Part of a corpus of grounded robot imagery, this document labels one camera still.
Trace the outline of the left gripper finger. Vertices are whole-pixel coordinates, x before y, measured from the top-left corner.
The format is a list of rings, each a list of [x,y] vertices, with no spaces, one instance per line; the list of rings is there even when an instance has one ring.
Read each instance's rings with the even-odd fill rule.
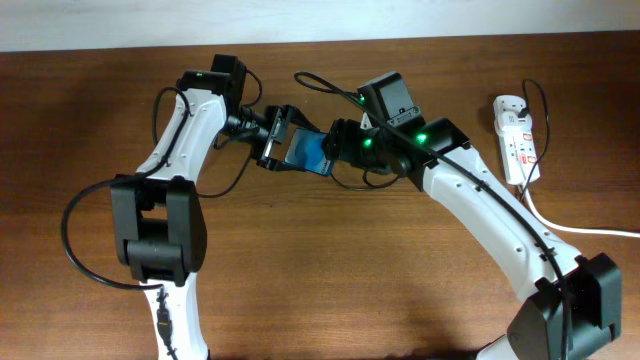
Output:
[[[305,172],[305,169],[303,167],[297,166],[295,164],[287,163],[282,160],[270,158],[270,157],[260,159],[259,165],[273,172],[284,172],[284,171]]]
[[[315,126],[303,113],[302,111],[292,105],[284,106],[284,115],[285,118],[294,125],[297,125],[303,129],[310,130],[313,132],[319,132],[320,129]]]

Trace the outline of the blue Samsung Galaxy smartphone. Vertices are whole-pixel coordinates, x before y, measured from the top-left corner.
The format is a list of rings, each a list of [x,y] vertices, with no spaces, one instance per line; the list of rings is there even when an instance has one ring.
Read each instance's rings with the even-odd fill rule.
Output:
[[[326,133],[298,128],[291,139],[284,162],[320,176],[329,176],[334,162],[326,157],[322,147],[326,136]]]

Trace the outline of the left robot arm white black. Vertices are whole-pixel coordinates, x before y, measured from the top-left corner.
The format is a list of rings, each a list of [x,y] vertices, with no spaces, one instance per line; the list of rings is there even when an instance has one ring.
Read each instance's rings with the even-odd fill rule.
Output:
[[[197,305],[197,273],[207,228],[196,189],[205,158],[219,135],[250,145],[250,158],[272,171],[289,165],[270,158],[289,125],[314,125],[291,105],[265,113],[243,104],[248,74],[235,56],[217,54],[208,71],[188,70],[173,86],[175,108],[135,179],[110,187],[119,261],[128,266],[149,303],[161,359],[207,359]]]

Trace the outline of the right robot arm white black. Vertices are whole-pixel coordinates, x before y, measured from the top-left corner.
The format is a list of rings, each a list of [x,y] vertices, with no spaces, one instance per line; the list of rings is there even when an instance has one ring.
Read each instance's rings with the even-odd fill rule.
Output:
[[[521,308],[504,335],[470,359],[586,359],[621,335],[622,276],[600,253],[588,259],[551,232],[487,169],[447,118],[426,122],[402,76],[346,92],[370,127],[337,120],[325,151],[334,160],[408,178],[449,210],[509,280]]]

